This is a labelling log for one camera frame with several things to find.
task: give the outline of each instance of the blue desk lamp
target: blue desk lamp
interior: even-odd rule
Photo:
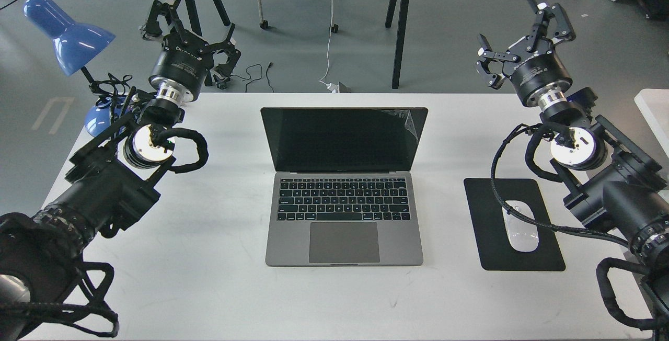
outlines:
[[[114,34],[101,27],[76,22],[53,0],[27,0],[24,15],[52,39],[55,58],[66,76],[81,70],[89,84],[94,83],[84,65],[111,43]],[[107,102],[91,108],[85,122],[88,133],[96,136],[111,124],[109,107],[110,102]]]

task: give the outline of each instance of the power adapter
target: power adapter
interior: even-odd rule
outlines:
[[[336,93],[350,93],[351,89],[347,88],[344,84],[339,82],[339,84],[333,84],[330,82],[327,84],[328,90],[330,90],[330,93],[336,94]]]

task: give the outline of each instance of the mouse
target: mouse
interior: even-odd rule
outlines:
[[[535,219],[530,206],[518,200],[507,200],[506,203],[511,205],[515,210],[525,215],[528,218]],[[539,234],[537,227],[529,224],[523,220],[514,217],[513,214],[507,212],[502,207],[504,214],[504,228],[506,229],[506,236],[509,239],[511,246],[519,252],[532,252],[539,246]]]

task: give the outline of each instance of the white table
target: white table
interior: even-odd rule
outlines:
[[[422,266],[265,265],[274,167],[264,106],[428,107],[412,169]],[[118,339],[649,338],[602,305],[595,266],[621,258],[618,245],[558,234],[564,272],[481,267],[463,179],[489,176],[492,156],[519,122],[538,122],[538,109],[508,94],[202,94],[183,126],[206,137],[207,165],[167,174],[160,201],[140,222],[112,239],[98,236],[84,253],[116,270],[107,301],[120,315]],[[73,151],[88,139],[82,133]],[[523,162],[527,141],[508,146],[499,177],[533,178]],[[177,141],[177,164],[191,162],[192,150]],[[538,157],[549,167],[547,150]],[[67,188],[69,167],[47,202]],[[564,186],[538,183],[552,221],[581,226],[562,206]],[[632,276],[611,276],[621,307],[649,317]],[[26,339],[91,338],[44,324]]]
[[[669,90],[645,88],[634,97],[634,102],[662,150],[669,155]]]

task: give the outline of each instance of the black mouse pad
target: black mouse pad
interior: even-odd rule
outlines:
[[[532,179],[495,179],[506,201],[526,203],[538,222],[550,223],[537,182]],[[474,225],[478,256],[485,270],[563,271],[564,259],[555,233],[537,227],[538,246],[532,252],[511,246],[504,227],[504,212],[492,193],[490,179],[464,179],[464,189]]]

